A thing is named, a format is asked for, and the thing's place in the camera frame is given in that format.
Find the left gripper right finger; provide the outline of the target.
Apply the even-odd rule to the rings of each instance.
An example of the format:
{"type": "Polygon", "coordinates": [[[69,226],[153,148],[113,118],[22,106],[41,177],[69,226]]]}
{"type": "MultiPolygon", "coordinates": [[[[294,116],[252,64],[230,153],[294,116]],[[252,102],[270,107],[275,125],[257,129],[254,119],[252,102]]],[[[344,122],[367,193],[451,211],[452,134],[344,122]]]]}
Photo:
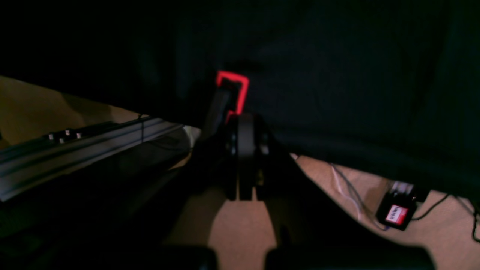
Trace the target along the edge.
{"type": "Polygon", "coordinates": [[[264,201],[277,240],[266,270],[434,270],[424,248],[383,238],[348,215],[302,171],[258,115],[246,115],[264,201]]]}

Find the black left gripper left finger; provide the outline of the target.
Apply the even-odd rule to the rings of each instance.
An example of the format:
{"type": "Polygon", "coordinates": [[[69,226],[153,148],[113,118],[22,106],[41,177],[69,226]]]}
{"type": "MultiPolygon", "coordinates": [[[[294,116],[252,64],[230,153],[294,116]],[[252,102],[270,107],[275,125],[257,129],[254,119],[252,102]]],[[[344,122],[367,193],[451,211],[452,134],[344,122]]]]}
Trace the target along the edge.
{"type": "Polygon", "coordinates": [[[226,146],[182,128],[1,201],[1,269],[218,269],[226,146]]]}

